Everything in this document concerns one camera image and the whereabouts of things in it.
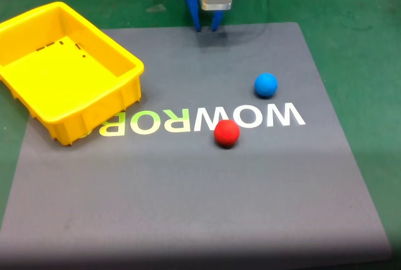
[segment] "yellow plastic bin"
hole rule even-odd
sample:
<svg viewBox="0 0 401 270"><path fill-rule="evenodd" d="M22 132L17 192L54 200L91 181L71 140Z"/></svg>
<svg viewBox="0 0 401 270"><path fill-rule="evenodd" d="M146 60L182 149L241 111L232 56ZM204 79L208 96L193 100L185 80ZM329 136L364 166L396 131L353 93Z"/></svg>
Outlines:
<svg viewBox="0 0 401 270"><path fill-rule="evenodd" d="M63 145L139 101L143 63L64 3L0 24L0 80Z"/></svg>

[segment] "green table surface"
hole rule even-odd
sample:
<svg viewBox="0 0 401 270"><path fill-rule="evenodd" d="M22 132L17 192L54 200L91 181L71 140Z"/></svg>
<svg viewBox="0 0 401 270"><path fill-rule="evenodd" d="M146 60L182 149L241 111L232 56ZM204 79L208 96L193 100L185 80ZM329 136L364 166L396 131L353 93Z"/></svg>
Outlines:
<svg viewBox="0 0 401 270"><path fill-rule="evenodd" d="M101 29L192 25L184 0L0 0L0 21L53 1ZM390 261L338 269L401 269L401 0L234 0L224 16L300 25L393 247ZM27 119L0 83L0 224Z"/></svg>

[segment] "ball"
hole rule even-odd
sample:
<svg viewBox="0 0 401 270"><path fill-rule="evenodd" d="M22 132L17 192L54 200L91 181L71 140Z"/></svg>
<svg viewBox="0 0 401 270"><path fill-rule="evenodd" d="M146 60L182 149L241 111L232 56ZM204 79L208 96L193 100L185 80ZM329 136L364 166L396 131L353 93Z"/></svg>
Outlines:
<svg viewBox="0 0 401 270"><path fill-rule="evenodd" d="M214 139L225 148L234 146L240 134L239 126L233 120L221 120L214 129Z"/></svg>
<svg viewBox="0 0 401 270"><path fill-rule="evenodd" d="M263 98L273 96L277 87L276 77L269 73L261 74L255 80L255 92Z"/></svg>

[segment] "blue ball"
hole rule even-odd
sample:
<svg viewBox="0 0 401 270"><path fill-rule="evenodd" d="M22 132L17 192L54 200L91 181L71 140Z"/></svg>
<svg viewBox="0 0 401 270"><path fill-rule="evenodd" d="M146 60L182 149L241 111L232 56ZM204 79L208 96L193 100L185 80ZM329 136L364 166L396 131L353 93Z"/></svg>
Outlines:
<svg viewBox="0 0 401 270"><path fill-rule="evenodd" d="M260 74L255 80L255 91L264 98L273 96L277 87L276 77L269 73Z"/></svg>

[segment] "red ball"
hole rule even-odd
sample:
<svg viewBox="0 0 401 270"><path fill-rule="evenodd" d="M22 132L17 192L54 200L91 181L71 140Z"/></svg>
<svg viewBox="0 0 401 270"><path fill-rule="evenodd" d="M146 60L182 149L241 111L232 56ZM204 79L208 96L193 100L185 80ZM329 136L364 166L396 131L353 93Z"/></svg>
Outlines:
<svg viewBox="0 0 401 270"><path fill-rule="evenodd" d="M233 120L221 120L214 129L214 139L223 147L232 147L237 142L241 131Z"/></svg>

